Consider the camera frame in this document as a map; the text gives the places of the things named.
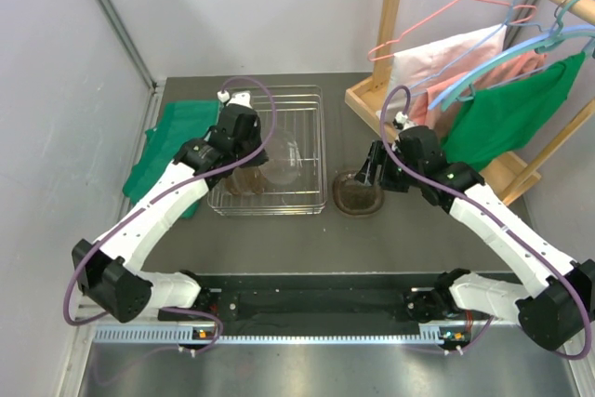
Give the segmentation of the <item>clear glass plate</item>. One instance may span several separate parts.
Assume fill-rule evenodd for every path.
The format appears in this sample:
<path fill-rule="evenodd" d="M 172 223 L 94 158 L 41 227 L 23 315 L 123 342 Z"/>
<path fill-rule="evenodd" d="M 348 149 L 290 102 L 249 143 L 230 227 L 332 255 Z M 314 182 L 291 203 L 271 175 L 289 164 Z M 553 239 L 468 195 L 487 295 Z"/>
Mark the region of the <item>clear glass plate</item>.
<path fill-rule="evenodd" d="M 245 170 L 245 178 L 249 190 L 254 194 L 262 194 L 266 188 L 266 180 L 258 167 L 249 167 Z"/>
<path fill-rule="evenodd" d="M 302 159 L 292 133 L 276 129 L 265 147 L 268 161 L 259 167 L 264 178 L 278 186 L 286 186 L 298 179 Z"/>

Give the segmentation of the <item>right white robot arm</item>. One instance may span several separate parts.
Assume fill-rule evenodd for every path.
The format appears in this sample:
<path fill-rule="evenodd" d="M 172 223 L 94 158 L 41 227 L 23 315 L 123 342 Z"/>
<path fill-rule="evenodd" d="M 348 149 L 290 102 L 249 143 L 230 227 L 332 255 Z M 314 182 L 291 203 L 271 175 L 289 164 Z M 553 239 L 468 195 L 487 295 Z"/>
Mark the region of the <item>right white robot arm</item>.
<path fill-rule="evenodd" d="M 474 232 L 516 275 L 517 283 L 455 269 L 431 291 L 406 295 L 411 316 L 426 322 L 478 311 L 516 324 L 536 345 L 556 351 L 578 333 L 590 352 L 594 321 L 594 262 L 578 262 L 549 244 L 496 196 L 471 166 L 447 161 L 436 133 L 403 130 L 393 142 L 374 141 L 355 180 L 388 192 L 421 191 L 432 206 Z"/>

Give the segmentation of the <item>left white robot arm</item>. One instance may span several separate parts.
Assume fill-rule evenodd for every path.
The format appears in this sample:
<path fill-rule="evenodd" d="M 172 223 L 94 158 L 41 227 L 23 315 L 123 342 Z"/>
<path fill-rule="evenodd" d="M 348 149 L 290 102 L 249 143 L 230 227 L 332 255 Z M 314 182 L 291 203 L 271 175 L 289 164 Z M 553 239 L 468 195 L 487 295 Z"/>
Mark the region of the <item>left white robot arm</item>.
<path fill-rule="evenodd" d="M 210 311 L 211 298 L 185 272 L 143 269 L 146 258 L 192 205 L 237 167 L 266 161 L 258 113 L 231 100 L 215 125 L 182 144 L 147 194 L 95 242 L 81 240 L 73 249 L 80 291 L 120 323 L 146 310 L 180 308 L 197 320 Z"/>

